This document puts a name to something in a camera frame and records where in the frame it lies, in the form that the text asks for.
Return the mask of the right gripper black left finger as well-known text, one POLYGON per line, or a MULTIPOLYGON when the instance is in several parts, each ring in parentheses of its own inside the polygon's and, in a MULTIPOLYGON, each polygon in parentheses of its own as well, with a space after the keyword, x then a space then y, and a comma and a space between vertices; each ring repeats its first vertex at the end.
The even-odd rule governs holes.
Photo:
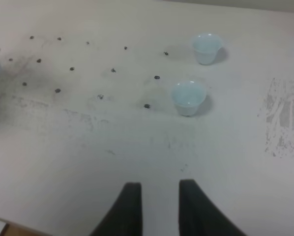
POLYGON ((126 183, 92 236, 141 236, 143 234, 142 186, 126 183))

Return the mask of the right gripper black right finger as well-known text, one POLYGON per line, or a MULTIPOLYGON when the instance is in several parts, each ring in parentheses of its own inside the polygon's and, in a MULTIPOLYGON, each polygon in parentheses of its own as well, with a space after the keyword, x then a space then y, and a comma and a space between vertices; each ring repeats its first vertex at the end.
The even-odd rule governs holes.
POLYGON ((181 236, 243 236, 193 179, 179 182, 179 234, 181 236))

